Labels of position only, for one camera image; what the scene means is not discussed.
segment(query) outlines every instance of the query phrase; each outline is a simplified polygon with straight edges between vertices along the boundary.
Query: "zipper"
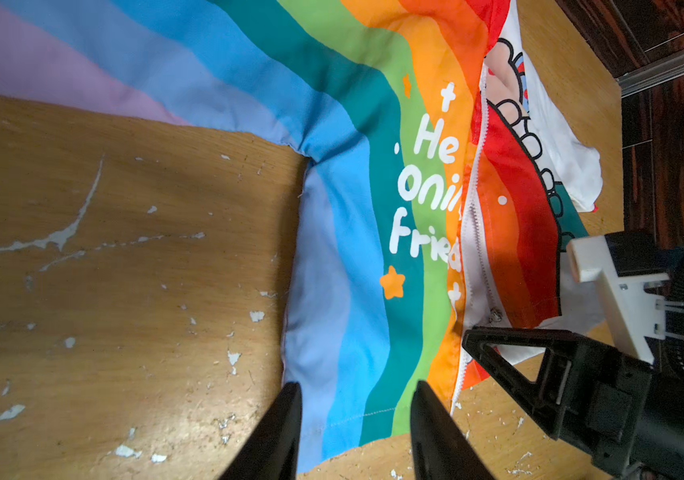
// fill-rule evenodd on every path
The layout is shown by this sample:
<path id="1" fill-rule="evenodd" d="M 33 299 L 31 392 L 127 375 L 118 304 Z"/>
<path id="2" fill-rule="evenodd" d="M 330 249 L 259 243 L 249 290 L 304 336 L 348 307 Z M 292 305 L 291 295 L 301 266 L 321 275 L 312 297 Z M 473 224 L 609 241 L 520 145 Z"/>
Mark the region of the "zipper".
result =
<path id="1" fill-rule="evenodd" d="M 491 276 L 489 274 L 488 258 L 485 252 L 485 236 L 483 235 L 483 218 L 480 211 L 480 199 L 478 197 L 478 170 L 479 162 L 481 158 L 481 152 L 483 150 L 483 145 L 485 143 L 486 135 L 489 132 L 489 105 L 486 101 L 486 78 L 488 76 L 489 68 L 486 64 L 483 64 L 481 70 L 481 79 L 479 82 L 479 90 L 481 94 L 481 132 L 478 139 L 478 148 L 475 151 L 475 159 L 472 162 L 472 169 L 470 172 L 470 181 L 467 189 L 467 196 L 465 197 L 465 205 L 462 212 L 462 242 L 459 245 L 459 251 L 462 256 L 462 268 L 465 273 L 465 318 L 463 321 L 462 332 L 472 327 L 471 315 L 479 312 L 473 312 L 472 306 L 477 301 L 480 300 L 478 297 L 479 291 L 474 291 L 473 286 L 482 286 L 485 291 L 485 299 L 487 302 L 488 316 L 485 312 L 482 314 L 482 318 L 489 318 L 491 322 L 500 322 L 504 319 L 504 312 L 501 307 L 501 303 L 496 302 L 496 292 L 491 286 L 490 281 Z M 473 232 L 470 232 L 470 227 L 473 226 Z M 475 244 L 475 265 L 476 269 L 470 268 L 469 252 L 465 251 L 465 240 L 472 238 L 472 243 Z M 475 277 L 475 272 L 478 271 L 479 278 Z M 457 372 L 456 385 L 454 389 L 454 395 L 451 402 L 451 412 L 454 412 L 454 405 L 459 399 L 459 394 L 462 392 L 462 387 L 465 384 L 465 373 L 467 371 L 467 366 L 470 364 L 472 358 L 469 353 L 467 353 L 462 347 L 460 347 L 459 353 L 459 371 Z"/>

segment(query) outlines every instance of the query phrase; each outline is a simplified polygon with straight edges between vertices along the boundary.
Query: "zipper teeth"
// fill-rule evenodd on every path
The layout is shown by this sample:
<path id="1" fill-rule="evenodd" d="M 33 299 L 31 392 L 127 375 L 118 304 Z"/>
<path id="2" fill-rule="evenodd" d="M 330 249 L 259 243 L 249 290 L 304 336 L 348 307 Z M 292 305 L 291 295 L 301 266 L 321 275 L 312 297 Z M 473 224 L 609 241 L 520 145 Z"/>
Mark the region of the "zipper teeth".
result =
<path id="1" fill-rule="evenodd" d="M 483 145 L 486 140 L 486 135 L 489 133 L 489 105 L 486 103 L 486 78 L 489 74 L 489 67 L 486 66 L 485 62 L 481 68 L 481 79 L 479 82 L 479 90 L 481 93 L 481 132 L 478 137 L 478 148 L 475 150 L 475 159 L 472 161 L 472 169 L 470 171 L 470 182 L 467 189 L 467 196 L 465 197 L 465 214 L 462 215 L 462 225 L 467 221 L 467 214 L 472 215 L 472 223 L 475 225 L 475 249 L 478 254 L 478 260 L 481 268 L 481 281 L 486 288 L 486 293 L 489 296 L 489 306 L 493 299 L 493 294 L 491 288 L 489 287 L 489 276 L 485 271 L 485 264 L 483 262 L 483 252 L 481 252 L 480 244 L 480 219 L 475 212 L 476 199 L 478 198 L 478 169 L 479 162 L 481 159 L 481 152 L 483 151 Z M 465 280 L 465 311 L 467 305 L 470 303 L 472 298 L 472 290 L 470 285 Z M 465 374 L 467 372 L 467 366 L 470 364 L 472 358 L 470 355 L 462 349 L 462 344 L 459 345 L 459 371 L 457 372 L 456 386 L 454 389 L 454 395 L 451 400 L 451 413 L 454 413 L 454 405 L 459 399 L 459 394 L 462 392 L 462 388 L 465 385 Z"/>

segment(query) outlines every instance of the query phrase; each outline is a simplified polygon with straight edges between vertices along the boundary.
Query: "table surface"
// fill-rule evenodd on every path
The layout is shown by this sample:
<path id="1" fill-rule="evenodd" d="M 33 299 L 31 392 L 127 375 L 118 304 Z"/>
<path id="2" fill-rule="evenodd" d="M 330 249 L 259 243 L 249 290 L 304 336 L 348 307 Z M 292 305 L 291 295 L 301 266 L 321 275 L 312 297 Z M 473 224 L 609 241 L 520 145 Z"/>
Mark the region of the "table surface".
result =
<path id="1" fill-rule="evenodd" d="M 582 219 L 591 234 L 621 230 L 618 86 L 554 0 L 521 0 L 520 17 L 553 101 L 601 153 L 600 210 Z M 0 251 L 0 413 L 26 406 L 0 422 L 0 478 L 222 471 L 279 390 L 304 164 L 248 134 L 0 98 L 0 247 L 80 218 L 61 252 Z M 228 352 L 242 354 L 236 375 Z M 493 381 L 460 403 L 457 424 L 498 478 L 606 477 L 543 438 Z M 409 442 L 375 442 L 306 476 L 412 478 Z M 144 455 L 112 454 L 121 443 Z M 154 453 L 168 459 L 154 465 Z"/>

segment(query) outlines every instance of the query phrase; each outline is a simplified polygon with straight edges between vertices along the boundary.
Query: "orange star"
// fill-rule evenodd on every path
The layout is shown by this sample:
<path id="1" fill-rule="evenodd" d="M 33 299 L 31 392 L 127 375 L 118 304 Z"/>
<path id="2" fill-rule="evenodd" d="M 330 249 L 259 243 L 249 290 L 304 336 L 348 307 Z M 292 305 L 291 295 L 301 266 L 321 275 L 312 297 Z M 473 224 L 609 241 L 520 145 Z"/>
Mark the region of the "orange star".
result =
<path id="1" fill-rule="evenodd" d="M 411 82 L 409 82 L 409 74 L 403 77 L 403 92 L 406 98 L 411 98 Z"/>
<path id="2" fill-rule="evenodd" d="M 403 298 L 403 282 L 405 282 L 405 275 L 398 274 L 392 265 L 390 265 L 389 272 L 379 279 L 379 283 L 385 289 L 385 298 L 387 300 L 395 297 Z"/>

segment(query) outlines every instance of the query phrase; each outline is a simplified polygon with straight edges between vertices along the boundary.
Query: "pink stripe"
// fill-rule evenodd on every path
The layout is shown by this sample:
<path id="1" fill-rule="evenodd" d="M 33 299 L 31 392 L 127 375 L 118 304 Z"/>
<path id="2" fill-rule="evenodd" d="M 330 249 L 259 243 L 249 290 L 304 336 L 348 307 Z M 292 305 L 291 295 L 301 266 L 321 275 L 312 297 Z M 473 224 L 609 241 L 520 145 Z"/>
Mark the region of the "pink stripe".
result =
<path id="1" fill-rule="evenodd" d="M 0 95 L 188 125 L 69 45 L 0 6 Z M 89 82 L 83 82 L 87 72 Z"/>

